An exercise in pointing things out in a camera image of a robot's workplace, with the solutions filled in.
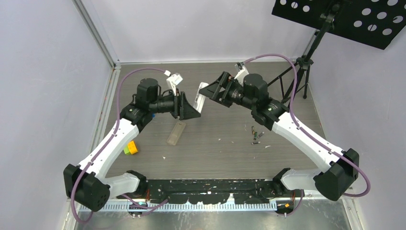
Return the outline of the white remote control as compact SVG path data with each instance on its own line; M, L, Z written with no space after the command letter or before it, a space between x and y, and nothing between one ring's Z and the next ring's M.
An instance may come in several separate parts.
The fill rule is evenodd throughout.
M200 90L201 90L202 88L208 86L208 85L209 85L209 84L206 83L206 82L201 82L201 83L199 84L199 87L198 87L198 90L197 90L197 93L196 93L196 96L195 96L195 100L194 100L193 107L194 107L194 109L196 109L199 113L202 112L203 105L204 105L204 101L205 101L205 99L206 99L206 97L205 97L204 95L200 94Z

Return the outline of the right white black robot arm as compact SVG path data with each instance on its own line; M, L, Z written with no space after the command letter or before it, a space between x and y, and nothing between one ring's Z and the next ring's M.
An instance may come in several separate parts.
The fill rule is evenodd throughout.
M237 104L249 109L258 124L284 137L317 166L313 170L281 170L272 179L278 196L303 189L318 191L325 198L337 201L357 180L358 152L343 150L308 129L288 107L269 96L268 85L261 75L248 74L237 80L223 72L199 93L226 107Z

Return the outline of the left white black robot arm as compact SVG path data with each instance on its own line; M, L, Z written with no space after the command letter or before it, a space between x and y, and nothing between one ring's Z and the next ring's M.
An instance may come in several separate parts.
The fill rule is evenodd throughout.
M101 210L111 198L131 194L142 198L147 192L144 175L128 170L120 176L107 178L107 172L119 154L152 121L154 114L170 113L179 120L201 116L205 96L197 94L190 104L185 92L169 86L167 95L161 94L156 79L142 79L132 102L118 115L114 127L101 143L78 165L69 164L63 171L66 193L93 212Z

